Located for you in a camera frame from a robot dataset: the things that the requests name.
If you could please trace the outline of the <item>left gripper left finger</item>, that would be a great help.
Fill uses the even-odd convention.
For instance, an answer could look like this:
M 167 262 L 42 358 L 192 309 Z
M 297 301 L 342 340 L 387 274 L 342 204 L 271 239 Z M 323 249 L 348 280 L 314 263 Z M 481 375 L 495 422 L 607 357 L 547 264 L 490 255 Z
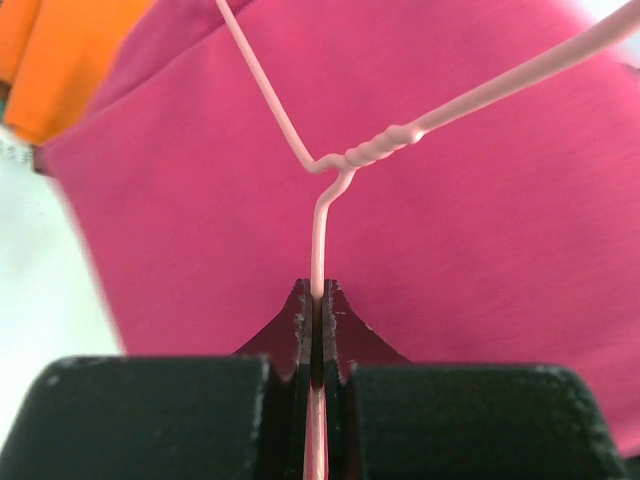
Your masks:
M 31 384 L 5 479 L 300 479 L 311 296 L 229 356 L 69 356 Z

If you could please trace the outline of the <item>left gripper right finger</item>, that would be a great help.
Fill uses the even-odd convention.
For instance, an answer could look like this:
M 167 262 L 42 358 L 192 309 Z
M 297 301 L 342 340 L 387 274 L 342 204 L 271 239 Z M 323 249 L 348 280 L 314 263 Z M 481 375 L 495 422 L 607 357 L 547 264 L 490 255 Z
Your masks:
M 323 298 L 332 479 L 624 479 L 591 391 L 548 364 L 417 364 Z

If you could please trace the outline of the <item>pink wire hanger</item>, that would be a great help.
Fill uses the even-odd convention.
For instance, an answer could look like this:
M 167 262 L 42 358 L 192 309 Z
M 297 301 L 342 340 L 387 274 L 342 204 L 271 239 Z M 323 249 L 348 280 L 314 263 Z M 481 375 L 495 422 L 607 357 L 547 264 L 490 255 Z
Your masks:
M 313 159 L 299 137 L 228 3 L 219 1 L 217 6 L 285 139 L 303 168 L 311 174 L 323 173 L 329 169 L 337 172 L 336 180 L 317 199 L 313 214 L 310 263 L 311 390 L 308 400 L 309 414 L 302 474 L 304 479 L 326 479 L 329 469 L 326 400 L 321 390 L 324 353 L 320 348 L 323 346 L 322 298 L 325 280 L 326 229 L 331 204 L 348 189 L 358 169 L 387 158 L 408 145 L 416 144 L 425 134 L 552 77 L 626 39 L 639 29 L 639 3 L 627 2 L 585 32 L 404 125 L 390 125 L 372 139 L 343 154 L 331 153 L 318 160 Z

